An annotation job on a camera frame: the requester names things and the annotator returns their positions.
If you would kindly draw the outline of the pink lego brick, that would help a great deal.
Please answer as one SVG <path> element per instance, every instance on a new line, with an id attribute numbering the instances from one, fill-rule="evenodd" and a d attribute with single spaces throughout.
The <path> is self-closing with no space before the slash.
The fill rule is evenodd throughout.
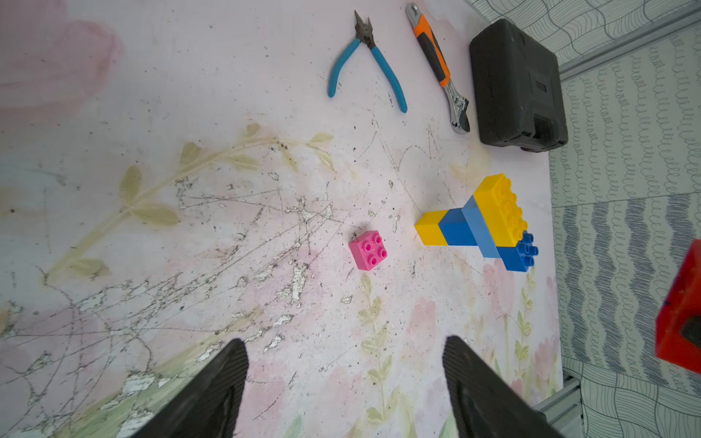
<path id="1" fill-rule="evenodd" d="M 367 231 L 349 243 L 357 268 L 372 271 L 388 257 L 383 238 L 376 230 Z"/>

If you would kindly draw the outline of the light blue lego brick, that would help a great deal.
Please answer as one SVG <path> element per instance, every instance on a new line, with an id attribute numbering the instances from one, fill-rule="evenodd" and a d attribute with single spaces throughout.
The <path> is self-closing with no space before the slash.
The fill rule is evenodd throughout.
<path id="1" fill-rule="evenodd" d="M 485 258 L 500 258 L 498 248 L 491 233 L 489 232 L 487 223 L 478 207 L 478 204 L 476 203 L 474 196 L 471 196 L 468 202 L 462 208 L 462 213 L 482 256 Z"/>

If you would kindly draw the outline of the yellow small lego brick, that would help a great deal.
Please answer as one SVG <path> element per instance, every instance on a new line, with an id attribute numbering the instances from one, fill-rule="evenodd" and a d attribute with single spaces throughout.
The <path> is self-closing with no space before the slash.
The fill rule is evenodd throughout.
<path id="1" fill-rule="evenodd" d="M 425 246 L 448 246 L 440 223 L 447 210 L 425 213 L 414 228 Z"/>

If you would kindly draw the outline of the red lego brick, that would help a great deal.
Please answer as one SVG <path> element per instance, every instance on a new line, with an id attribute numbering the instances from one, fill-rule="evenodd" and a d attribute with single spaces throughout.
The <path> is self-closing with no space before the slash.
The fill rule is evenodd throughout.
<path id="1" fill-rule="evenodd" d="M 700 240 L 691 244 L 655 321 L 655 356 L 700 374 Z"/>

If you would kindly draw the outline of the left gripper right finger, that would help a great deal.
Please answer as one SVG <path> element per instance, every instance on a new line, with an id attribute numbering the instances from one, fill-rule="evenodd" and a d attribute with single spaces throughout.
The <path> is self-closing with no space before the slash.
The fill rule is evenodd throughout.
<path id="1" fill-rule="evenodd" d="M 447 337 L 442 361 L 460 438 L 560 436 L 460 337 Z"/>

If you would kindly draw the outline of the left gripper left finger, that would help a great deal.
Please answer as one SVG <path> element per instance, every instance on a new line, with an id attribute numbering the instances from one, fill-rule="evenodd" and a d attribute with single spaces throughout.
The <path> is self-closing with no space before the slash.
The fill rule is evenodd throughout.
<path id="1" fill-rule="evenodd" d="M 248 353 L 233 339 L 136 437 L 231 437 L 248 375 Z"/>

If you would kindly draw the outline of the dark blue small lego brick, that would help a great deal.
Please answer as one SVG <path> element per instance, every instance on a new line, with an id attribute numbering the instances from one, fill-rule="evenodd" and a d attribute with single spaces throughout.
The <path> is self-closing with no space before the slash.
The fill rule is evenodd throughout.
<path id="1" fill-rule="evenodd" d="M 448 210 L 439 222 L 440 230 L 449 246 L 477 246 L 478 243 L 460 208 Z"/>

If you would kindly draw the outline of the yellow long lego brick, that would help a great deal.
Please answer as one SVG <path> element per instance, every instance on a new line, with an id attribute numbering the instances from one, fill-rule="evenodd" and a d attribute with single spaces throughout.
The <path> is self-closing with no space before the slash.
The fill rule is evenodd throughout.
<path id="1" fill-rule="evenodd" d="M 511 180 L 504 173 L 485 178 L 474 192 L 478 208 L 498 247 L 515 247 L 528 229 Z"/>

